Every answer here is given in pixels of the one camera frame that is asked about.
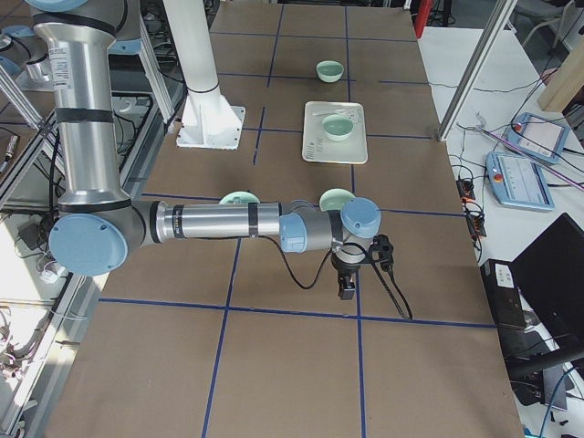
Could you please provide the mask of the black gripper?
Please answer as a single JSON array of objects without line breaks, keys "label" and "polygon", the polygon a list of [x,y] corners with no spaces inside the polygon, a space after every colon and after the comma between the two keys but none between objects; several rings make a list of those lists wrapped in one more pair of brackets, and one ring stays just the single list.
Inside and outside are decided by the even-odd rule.
[{"label": "black gripper", "polygon": [[339,298],[353,299],[356,286],[352,277],[368,264],[368,251],[361,244],[336,245],[331,248],[331,263],[338,274]]}]

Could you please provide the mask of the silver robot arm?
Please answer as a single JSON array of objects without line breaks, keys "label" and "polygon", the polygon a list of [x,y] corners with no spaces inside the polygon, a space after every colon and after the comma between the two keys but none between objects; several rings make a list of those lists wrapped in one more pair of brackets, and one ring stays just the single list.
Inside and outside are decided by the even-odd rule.
[{"label": "silver robot arm", "polygon": [[339,209],[301,202],[262,203],[249,193],[216,204],[134,201],[122,189],[109,52],[140,33],[132,1],[34,1],[36,33],[46,42],[58,137],[66,166],[59,218],[49,235],[53,257],[68,271],[99,276],[140,247],[171,239],[265,238],[281,255],[322,250],[338,273],[339,296],[353,297],[354,276],[373,262],[379,207],[354,197]]}]

